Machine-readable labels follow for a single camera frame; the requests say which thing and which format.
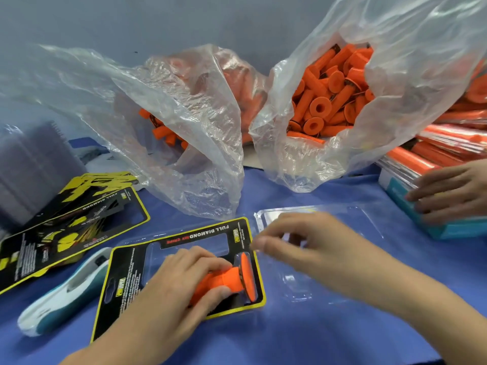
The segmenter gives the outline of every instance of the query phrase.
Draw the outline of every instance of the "gray wall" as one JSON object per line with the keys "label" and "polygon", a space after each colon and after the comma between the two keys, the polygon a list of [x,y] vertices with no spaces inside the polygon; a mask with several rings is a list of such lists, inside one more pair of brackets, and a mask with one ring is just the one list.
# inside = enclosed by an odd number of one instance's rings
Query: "gray wall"
{"label": "gray wall", "polygon": [[[26,42],[92,48],[125,66],[213,43],[268,74],[333,1],[0,0],[0,71],[18,68],[14,47]],[[35,118],[36,109],[20,108],[0,100],[0,123]]]}

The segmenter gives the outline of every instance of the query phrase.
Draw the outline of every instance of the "clear plastic bag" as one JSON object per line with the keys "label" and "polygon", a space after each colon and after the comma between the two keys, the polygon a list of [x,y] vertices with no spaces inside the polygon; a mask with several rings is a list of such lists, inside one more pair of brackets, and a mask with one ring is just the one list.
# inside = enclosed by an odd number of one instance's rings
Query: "clear plastic bag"
{"label": "clear plastic bag", "polygon": [[[235,215],[242,133],[264,104],[266,78],[234,52],[204,45],[134,68],[82,48],[35,45],[15,53],[20,69],[0,72],[0,96],[81,119],[151,193],[181,211]],[[156,141],[141,107],[186,140],[186,151]]]}
{"label": "clear plastic bag", "polygon": [[[487,0],[336,0],[324,20],[270,74],[250,128],[268,176],[295,192],[374,162],[433,122],[466,89],[487,50]],[[370,43],[365,76],[376,99],[353,129],[319,147],[286,136],[305,68],[338,43]]]}

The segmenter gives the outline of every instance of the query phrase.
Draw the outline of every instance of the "teal and white tool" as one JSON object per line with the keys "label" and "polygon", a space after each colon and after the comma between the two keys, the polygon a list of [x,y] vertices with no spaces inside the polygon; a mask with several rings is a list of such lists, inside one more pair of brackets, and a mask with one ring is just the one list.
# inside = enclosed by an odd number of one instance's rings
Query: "teal and white tool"
{"label": "teal and white tool", "polygon": [[99,295],[111,251],[97,251],[68,280],[27,307],[17,320],[22,333],[36,337],[51,332]]}

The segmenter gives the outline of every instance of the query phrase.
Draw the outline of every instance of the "person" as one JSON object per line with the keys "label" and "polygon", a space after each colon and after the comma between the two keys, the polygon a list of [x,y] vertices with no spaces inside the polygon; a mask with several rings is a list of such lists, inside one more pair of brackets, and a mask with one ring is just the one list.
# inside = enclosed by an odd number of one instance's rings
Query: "person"
{"label": "person", "polygon": [[[289,233],[289,243],[282,240]],[[300,248],[302,241],[306,245]],[[326,213],[284,213],[252,249],[280,260],[324,286],[405,320],[448,365],[487,363],[487,319],[442,283],[401,263]],[[230,290],[209,291],[193,308],[205,274],[230,263],[198,247],[179,250],[119,319],[63,365],[158,365],[182,344]]]}
{"label": "person", "polygon": [[428,224],[487,215],[487,159],[430,171],[406,195]]}

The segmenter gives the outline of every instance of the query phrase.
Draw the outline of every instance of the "blue table surface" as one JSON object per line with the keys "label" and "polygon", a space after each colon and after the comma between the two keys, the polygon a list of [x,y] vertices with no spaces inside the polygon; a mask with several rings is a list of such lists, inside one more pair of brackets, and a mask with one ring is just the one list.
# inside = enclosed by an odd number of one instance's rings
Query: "blue table surface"
{"label": "blue table surface", "polygon": [[[368,216],[379,231],[377,241],[381,247],[447,284],[486,315],[485,240],[431,240],[378,186],[373,167],[363,173],[332,180],[309,194],[296,194],[269,181],[262,171],[246,169],[237,212],[253,218],[254,212],[275,207],[356,202],[372,205],[366,209],[373,210]],[[182,214],[145,190],[139,194],[151,220],[100,247],[114,246],[122,239],[138,235],[185,229],[185,226],[202,222],[200,218]],[[272,261],[264,256],[259,256],[259,261],[267,294],[266,306],[204,322],[167,363],[391,365],[438,358],[406,323],[324,288],[308,300],[293,302],[283,294],[285,286],[276,279],[278,275]],[[89,343],[97,300],[49,335],[28,338],[16,326],[25,307],[67,279],[80,263],[53,269],[40,279],[27,281],[0,296],[0,362],[3,365],[57,364]]]}

